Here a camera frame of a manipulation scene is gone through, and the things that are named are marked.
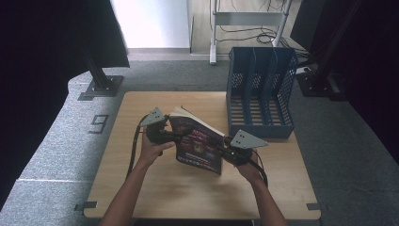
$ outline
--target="hand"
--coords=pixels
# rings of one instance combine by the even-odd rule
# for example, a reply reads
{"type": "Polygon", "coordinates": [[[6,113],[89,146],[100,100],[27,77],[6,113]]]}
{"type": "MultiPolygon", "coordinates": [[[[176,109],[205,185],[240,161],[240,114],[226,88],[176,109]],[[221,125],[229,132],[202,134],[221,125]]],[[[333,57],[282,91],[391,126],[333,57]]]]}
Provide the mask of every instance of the hand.
{"type": "Polygon", "coordinates": [[[142,141],[141,141],[141,155],[138,158],[137,162],[140,161],[144,163],[147,167],[149,167],[158,157],[159,153],[161,153],[163,150],[175,146],[175,143],[174,142],[168,142],[164,144],[151,143],[150,140],[147,138],[145,132],[146,129],[144,128],[144,133],[142,135],[142,141]]]}
{"type": "MultiPolygon", "coordinates": [[[[255,163],[258,163],[258,155],[253,153],[251,156],[252,161],[255,163]]],[[[258,172],[256,168],[254,168],[252,165],[249,163],[246,163],[244,165],[238,166],[237,167],[238,171],[240,174],[249,181],[250,184],[255,183],[258,180],[262,180],[261,174],[258,172]]]]}

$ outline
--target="gray floor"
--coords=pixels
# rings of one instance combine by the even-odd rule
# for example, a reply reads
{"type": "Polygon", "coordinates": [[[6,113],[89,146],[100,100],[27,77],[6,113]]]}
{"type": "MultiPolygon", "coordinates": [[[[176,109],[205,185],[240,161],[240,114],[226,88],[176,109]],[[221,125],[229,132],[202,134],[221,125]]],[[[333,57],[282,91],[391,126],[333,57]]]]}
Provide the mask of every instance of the gray floor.
{"type": "MultiPolygon", "coordinates": [[[[168,58],[174,60],[137,56],[130,55],[131,69],[104,70],[124,76],[114,98],[77,101],[90,74],[70,82],[68,99],[15,183],[0,213],[0,225],[98,223],[74,209],[88,197],[126,91],[226,90],[228,60],[210,66],[207,59],[181,60],[179,53],[168,58]],[[91,124],[95,115],[109,116],[101,134],[89,133],[100,129],[91,124]]],[[[320,220],[293,220],[291,225],[399,225],[399,167],[351,105],[305,98],[295,82],[290,109],[322,211],[320,220]]]]}

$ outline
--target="wooden table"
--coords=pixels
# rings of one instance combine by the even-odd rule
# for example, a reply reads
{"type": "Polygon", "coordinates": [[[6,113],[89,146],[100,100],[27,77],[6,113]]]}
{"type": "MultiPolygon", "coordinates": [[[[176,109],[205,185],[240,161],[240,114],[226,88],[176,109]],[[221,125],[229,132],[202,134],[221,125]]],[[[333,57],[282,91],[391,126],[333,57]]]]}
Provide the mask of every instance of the wooden table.
{"type": "MultiPolygon", "coordinates": [[[[194,115],[228,134],[225,92],[127,92],[108,140],[88,196],[97,202],[86,208],[88,218],[102,218],[123,184],[129,167],[136,126],[158,106],[168,114],[183,105],[194,115]]],[[[137,143],[136,159],[140,154],[137,143]]],[[[320,210],[307,204],[317,200],[295,134],[288,139],[267,140],[258,148],[269,180],[269,189],[288,219],[318,219],[320,210]]],[[[257,219],[257,205],[249,183],[231,164],[223,162],[219,176],[179,163],[174,148],[164,151],[150,167],[133,218],[257,219]]]]}

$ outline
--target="white wall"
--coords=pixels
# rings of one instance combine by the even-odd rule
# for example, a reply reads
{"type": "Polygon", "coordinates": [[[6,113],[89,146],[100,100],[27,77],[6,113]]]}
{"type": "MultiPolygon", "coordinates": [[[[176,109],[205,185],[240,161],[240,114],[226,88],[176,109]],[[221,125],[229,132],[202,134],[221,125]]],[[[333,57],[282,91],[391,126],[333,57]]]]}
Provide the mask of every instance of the white wall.
{"type": "Polygon", "coordinates": [[[127,48],[189,48],[187,0],[111,0],[127,48]]]}

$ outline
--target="book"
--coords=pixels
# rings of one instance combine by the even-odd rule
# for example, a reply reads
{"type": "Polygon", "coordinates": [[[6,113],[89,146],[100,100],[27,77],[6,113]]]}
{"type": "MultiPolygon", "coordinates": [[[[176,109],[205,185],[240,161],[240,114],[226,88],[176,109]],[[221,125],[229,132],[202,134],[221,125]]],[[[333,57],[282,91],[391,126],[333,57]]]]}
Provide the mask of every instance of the book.
{"type": "Polygon", "coordinates": [[[223,161],[216,146],[223,147],[225,135],[182,106],[175,107],[169,114],[169,121],[173,132],[192,128],[191,133],[176,144],[176,160],[221,175],[223,161]]]}

